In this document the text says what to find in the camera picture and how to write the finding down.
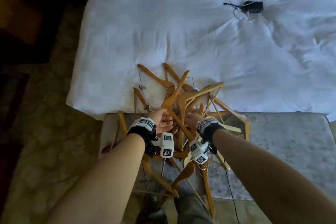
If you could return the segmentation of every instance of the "forearm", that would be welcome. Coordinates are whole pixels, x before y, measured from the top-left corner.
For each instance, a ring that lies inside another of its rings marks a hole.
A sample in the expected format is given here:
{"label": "forearm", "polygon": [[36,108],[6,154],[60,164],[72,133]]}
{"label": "forearm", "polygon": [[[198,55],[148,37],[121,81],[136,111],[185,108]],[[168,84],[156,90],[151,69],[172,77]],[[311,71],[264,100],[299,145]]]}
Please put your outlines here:
{"label": "forearm", "polygon": [[120,223],[144,151],[144,140],[129,134],[60,200],[47,223]]}
{"label": "forearm", "polygon": [[329,223],[336,206],[314,184],[274,155],[218,129],[214,145],[273,223]]}

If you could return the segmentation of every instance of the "bed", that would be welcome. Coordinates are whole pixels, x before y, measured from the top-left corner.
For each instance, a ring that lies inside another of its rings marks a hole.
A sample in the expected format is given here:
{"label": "bed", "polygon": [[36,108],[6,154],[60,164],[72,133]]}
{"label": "bed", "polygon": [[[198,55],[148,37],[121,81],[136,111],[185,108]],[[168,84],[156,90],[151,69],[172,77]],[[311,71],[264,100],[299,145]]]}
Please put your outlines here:
{"label": "bed", "polygon": [[[67,104],[99,120],[132,113],[137,64],[164,78],[168,63],[195,88],[224,82],[233,110],[336,113],[336,0],[253,0],[267,7],[253,21],[226,1],[89,0]],[[166,89],[141,83],[159,107]]]}

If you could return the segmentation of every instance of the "black power adapter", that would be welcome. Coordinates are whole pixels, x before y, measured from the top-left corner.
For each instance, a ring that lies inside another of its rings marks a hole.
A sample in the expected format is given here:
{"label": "black power adapter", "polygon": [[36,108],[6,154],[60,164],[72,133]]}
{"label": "black power adapter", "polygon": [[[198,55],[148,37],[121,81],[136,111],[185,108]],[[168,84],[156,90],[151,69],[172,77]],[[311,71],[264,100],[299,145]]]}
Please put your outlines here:
{"label": "black power adapter", "polygon": [[261,1],[246,1],[243,5],[234,5],[231,3],[223,3],[223,5],[232,5],[243,13],[249,12],[251,14],[260,14],[264,10],[264,5]]}

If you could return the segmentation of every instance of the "mattress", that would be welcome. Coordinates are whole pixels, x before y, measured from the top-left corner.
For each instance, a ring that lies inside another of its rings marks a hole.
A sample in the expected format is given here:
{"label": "mattress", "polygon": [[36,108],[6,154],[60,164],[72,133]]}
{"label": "mattress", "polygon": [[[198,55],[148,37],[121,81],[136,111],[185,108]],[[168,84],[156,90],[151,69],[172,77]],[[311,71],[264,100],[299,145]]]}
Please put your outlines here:
{"label": "mattress", "polygon": [[[237,111],[336,113],[336,0],[251,0],[266,9],[247,19],[227,1],[89,0],[67,104],[132,113],[137,64],[164,78],[168,63],[195,88],[224,82],[217,97]],[[166,89],[140,75],[159,107]]]}

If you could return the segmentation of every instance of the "pile of hangers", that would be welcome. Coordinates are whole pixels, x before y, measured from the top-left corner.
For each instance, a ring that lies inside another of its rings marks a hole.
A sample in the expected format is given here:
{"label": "pile of hangers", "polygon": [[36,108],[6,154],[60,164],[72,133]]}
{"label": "pile of hangers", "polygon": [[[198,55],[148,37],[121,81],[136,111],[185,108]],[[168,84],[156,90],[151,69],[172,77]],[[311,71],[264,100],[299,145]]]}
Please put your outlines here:
{"label": "pile of hangers", "polygon": [[[155,155],[153,158],[149,158],[149,156],[145,155],[142,158],[142,167],[146,173],[151,175],[157,182],[161,185],[163,185],[166,188],[166,193],[162,195],[161,200],[159,201],[159,206],[163,205],[163,203],[166,201],[166,199],[169,196],[179,197],[178,192],[176,191],[177,184],[182,181],[186,180],[187,183],[192,188],[195,195],[198,197],[198,199],[201,201],[202,205],[208,209],[211,217],[213,218],[215,215],[214,205],[213,205],[213,199],[210,192],[210,187],[208,184],[208,168],[209,168],[209,162],[205,162],[202,165],[199,165],[199,169],[202,173],[202,179],[204,182],[204,187],[207,195],[208,205],[205,204],[203,199],[200,197],[200,195],[195,191],[195,189],[191,186],[191,184],[188,182],[187,178],[189,178],[195,171],[195,165],[198,165],[194,161],[191,161],[191,153],[189,153],[189,147],[188,142],[191,142],[196,137],[196,131],[195,130],[188,130],[184,125],[184,117],[187,113],[191,112],[196,106],[196,104],[201,100],[203,97],[208,97],[207,100],[207,108],[204,110],[204,104],[200,103],[199,108],[196,110],[197,113],[202,115],[203,117],[213,114],[213,116],[218,116],[220,119],[220,122],[224,124],[224,127],[226,130],[233,131],[235,133],[242,133],[244,135],[245,140],[249,140],[250,135],[250,120],[245,117],[244,115],[237,114],[233,110],[231,110],[226,104],[224,104],[222,101],[216,98],[216,95],[218,91],[224,87],[223,82],[218,82],[213,85],[209,85],[204,87],[201,90],[195,90],[195,88],[191,85],[188,85],[185,83],[185,80],[188,76],[189,70],[187,70],[182,78],[179,78],[178,75],[173,71],[173,69],[166,63],[163,64],[165,72],[166,72],[166,79],[160,79],[157,76],[155,76],[152,72],[150,72],[147,68],[145,68],[143,65],[138,65],[138,68],[142,70],[144,73],[155,79],[159,84],[164,86],[166,88],[166,95],[164,98],[164,101],[161,105],[162,108],[166,108],[167,112],[170,116],[173,117],[174,123],[177,125],[177,132],[174,133],[174,139],[176,146],[175,152],[173,154],[172,158],[168,158],[168,161],[170,162],[171,166],[178,169],[180,174],[175,179],[175,181],[172,184],[167,183],[164,181],[159,175],[155,174],[150,166],[149,161],[153,159],[160,159],[160,155]],[[167,77],[167,73],[170,73],[172,78],[177,81],[178,85],[175,87],[174,83],[170,82]],[[149,112],[149,104],[146,103],[144,97],[141,95],[140,91],[137,88],[133,88],[134,90],[134,112],[137,113],[137,99],[139,98],[140,102],[143,104],[144,108]],[[212,95],[211,92],[217,90],[215,95]],[[178,115],[173,111],[172,107],[173,105],[177,103],[178,107]],[[216,112],[211,113],[208,112],[210,105],[213,105]],[[219,112],[217,106],[221,107],[224,111]],[[222,115],[228,116],[234,116],[238,120],[240,120],[244,124],[244,128],[236,128],[233,126],[225,125],[225,121],[222,119]],[[124,117],[123,112],[118,112],[119,116],[119,122],[120,127],[124,135],[127,134],[127,125]],[[216,157],[218,158],[218,161],[215,161],[222,167],[224,167],[226,170],[229,170],[228,164],[225,162],[223,156],[217,152]],[[178,159],[183,162],[183,170],[180,170],[179,167],[176,165],[174,159]]]}

